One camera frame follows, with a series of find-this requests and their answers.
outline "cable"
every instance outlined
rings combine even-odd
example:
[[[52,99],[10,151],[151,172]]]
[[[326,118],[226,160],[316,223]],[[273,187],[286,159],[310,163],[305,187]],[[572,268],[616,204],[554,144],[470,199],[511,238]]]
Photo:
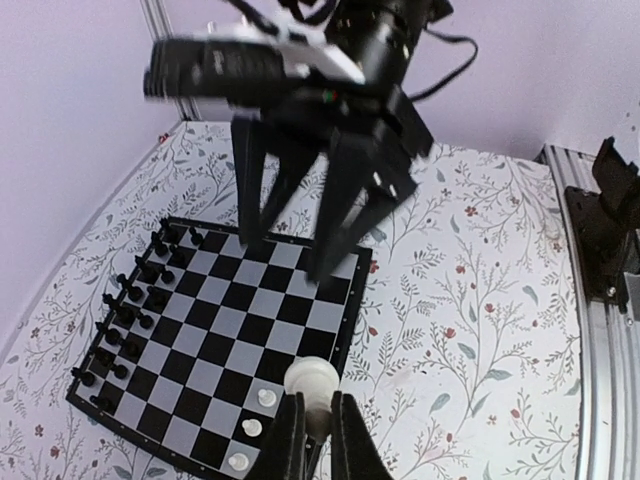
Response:
[[[237,10],[242,13],[249,23],[256,26],[258,30],[268,35],[278,35],[280,29],[275,23],[272,23],[267,17],[262,15],[251,4],[245,0],[224,0],[233,5]]]
[[[419,93],[415,93],[415,94],[411,95],[409,97],[409,100],[411,100],[414,103],[415,102],[420,102],[422,100],[425,100],[425,99],[429,98],[434,93],[440,91],[440,89],[442,89],[443,87],[447,86],[452,80],[454,80],[461,73],[463,73],[467,68],[469,68],[471,66],[471,64],[473,62],[475,62],[476,57],[478,56],[478,44],[471,37],[466,37],[466,36],[462,36],[462,35],[460,35],[460,36],[459,35],[447,35],[445,33],[434,32],[432,30],[426,30],[426,32],[429,35],[431,35],[432,37],[435,37],[438,40],[440,40],[442,42],[445,42],[445,43],[450,43],[450,44],[469,43],[469,44],[473,45],[473,50],[474,51],[473,51],[473,55],[471,55],[471,58],[469,58],[469,60],[467,60],[462,65],[460,65],[455,70],[453,70],[451,73],[449,73],[447,76],[445,76],[438,83],[432,85],[431,87],[427,88],[426,90],[423,90],[423,91],[421,91]]]

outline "black chess piece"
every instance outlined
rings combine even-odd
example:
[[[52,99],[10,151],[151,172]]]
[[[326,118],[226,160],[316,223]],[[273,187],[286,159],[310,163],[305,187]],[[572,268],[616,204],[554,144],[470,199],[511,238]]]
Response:
[[[118,330],[115,328],[107,328],[103,322],[96,322],[96,329],[104,335],[104,340],[109,345],[118,345],[118,341],[122,338]]]
[[[164,257],[169,251],[167,246],[162,242],[158,232],[151,232],[151,246],[153,247],[153,251],[159,257]]]
[[[191,234],[191,243],[195,246],[200,245],[204,240],[204,237],[198,233],[196,227],[189,227],[189,233]]]
[[[124,365],[113,364],[111,366],[111,371],[118,380],[124,380],[127,378],[127,375],[129,375],[129,369]]]
[[[180,239],[178,230],[169,225],[169,220],[163,218],[160,220],[160,226],[164,232],[164,239],[169,243],[177,243]]]
[[[122,288],[125,290],[125,292],[127,292],[127,296],[129,297],[129,300],[131,300],[132,302],[137,302],[142,298],[142,295],[144,294],[142,292],[142,289],[140,287],[136,287],[135,285],[133,285],[133,283],[131,283],[131,281],[127,278],[127,276],[124,273],[121,273],[120,275],[118,275],[116,277],[116,281],[120,285],[122,285]]]
[[[142,312],[138,312],[138,314],[136,315],[136,318],[140,321],[140,326],[145,330],[148,330],[151,327],[153,327],[153,318],[151,318],[149,315],[145,315]]]
[[[110,368],[116,359],[115,354],[109,352],[108,350],[105,350],[102,347],[91,347],[89,348],[89,353],[95,357],[100,365],[107,368]]]
[[[82,382],[85,387],[91,387],[96,383],[96,376],[91,372],[83,372],[79,368],[73,367],[71,369],[71,376],[77,378]]]
[[[108,398],[91,395],[89,397],[89,401],[93,403],[96,407],[98,407],[100,410],[104,410],[105,412],[111,412],[114,410],[113,402]]]
[[[151,265],[138,255],[135,256],[136,266],[140,269],[140,276],[143,282],[153,283],[158,278],[158,272]]]
[[[176,265],[176,267],[185,268],[186,258],[184,257],[184,253],[180,251],[180,248],[177,245],[169,245],[169,250],[171,251],[171,260]]]
[[[149,285],[147,287],[147,292],[149,293],[149,301],[153,305],[155,305],[156,307],[164,307],[167,299],[165,298],[165,295],[162,292],[162,290]]]
[[[176,276],[171,270],[167,270],[167,267],[162,265],[160,266],[160,279],[162,280],[162,283],[168,284],[172,283],[176,279]]]

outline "floor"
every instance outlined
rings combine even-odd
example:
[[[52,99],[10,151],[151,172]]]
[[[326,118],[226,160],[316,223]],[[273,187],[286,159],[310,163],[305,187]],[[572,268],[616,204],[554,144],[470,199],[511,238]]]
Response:
[[[322,171],[278,232],[311,234]],[[396,480],[573,478],[580,337],[548,167],[436,146],[414,177],[419,194],[364,240],[374,260],[342,389]],[[235,221],[228,124],[171,132],[21,325],[0,366],[0,478],[189,478],[64,401],[102,292],[166,215]],[[316,476],[330,478],[327,451]]]

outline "purple wall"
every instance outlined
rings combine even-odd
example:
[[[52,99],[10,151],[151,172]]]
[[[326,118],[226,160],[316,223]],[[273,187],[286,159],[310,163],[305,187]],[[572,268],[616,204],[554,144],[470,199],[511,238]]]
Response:
[[[4,2],[0,29],[0,348],[61,255],[159,133],[140,3]]]

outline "floral wallpaper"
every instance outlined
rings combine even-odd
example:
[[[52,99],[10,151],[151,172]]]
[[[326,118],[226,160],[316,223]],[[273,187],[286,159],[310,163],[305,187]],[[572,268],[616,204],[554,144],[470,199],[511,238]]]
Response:
[[[0,366],[0,478],[193,478],[64,395],[106,313],[102,293],[118,290],[158,219],[235,222],[231,151],[228,124],[161,135],[75,246]],[[322,163],[277,231],[311,235]],[[440,145],[413,173],[417,194],[363,241],[374,259],[342,389],[396,480],[574,478],[580,342],[548,168]],[[325,446],[319,480],[329,456]]]

